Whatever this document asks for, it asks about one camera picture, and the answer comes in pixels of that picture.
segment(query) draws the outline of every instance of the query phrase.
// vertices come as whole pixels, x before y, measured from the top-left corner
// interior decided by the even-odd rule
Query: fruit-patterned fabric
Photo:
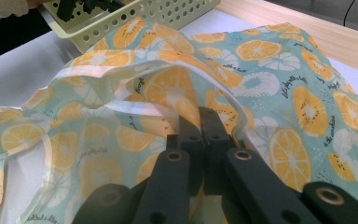
[[[0,205],[5,162],[43,144],[46,174],[18,222],[71,223],[98,187],[150,176],[178,116],[200,126],[199,106],[291,188],[325,181],[358,199],[358,96],[310,35],[284,23],[185,37],[135,18],[21,108],[0,107]],[[190,216],[225,222],[201,194]]]

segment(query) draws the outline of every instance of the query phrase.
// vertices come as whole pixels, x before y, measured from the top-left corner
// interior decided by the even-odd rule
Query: person's hand
[[[27,0],[27,3],[28,3],[28,8],[31,9],[31,8],[36,8],[36,7],[39,7],[40,5],[46,3],[46,2],[49,2],[51,0]]]

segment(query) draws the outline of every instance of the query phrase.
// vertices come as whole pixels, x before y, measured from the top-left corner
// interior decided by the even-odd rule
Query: person's arm
[[[14,14],[22,16],[29,8],[35,8],[49,0],[0,0],[0,19]]]

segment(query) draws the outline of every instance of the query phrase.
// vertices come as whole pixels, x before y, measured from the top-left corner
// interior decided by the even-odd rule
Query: green plastic basket
[[[44,7],[53,19],[48,25],[57,36],[71,39],[84,53],[106,34],[134,17],[179,29],[219,3],[220,0],[135,0],[113,13],[96,8],[91,14],[76,4],[72,19],[67,22],[57,17],[59,0],[48,2]]]

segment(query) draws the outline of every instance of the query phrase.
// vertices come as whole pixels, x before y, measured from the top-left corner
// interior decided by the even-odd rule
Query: white table surface
[[[254,28],[246,21],[212,10],[181,29],[186,35],[239,31]],[[0,56],[0,105],[20,106],[80,53],[68,40],[53,32]],[[358,93],[358,70],[331,60]],[[42,145],[11,157],[6,166],[6,195],[0,223],[15,223],[41,185],[44,170]]]

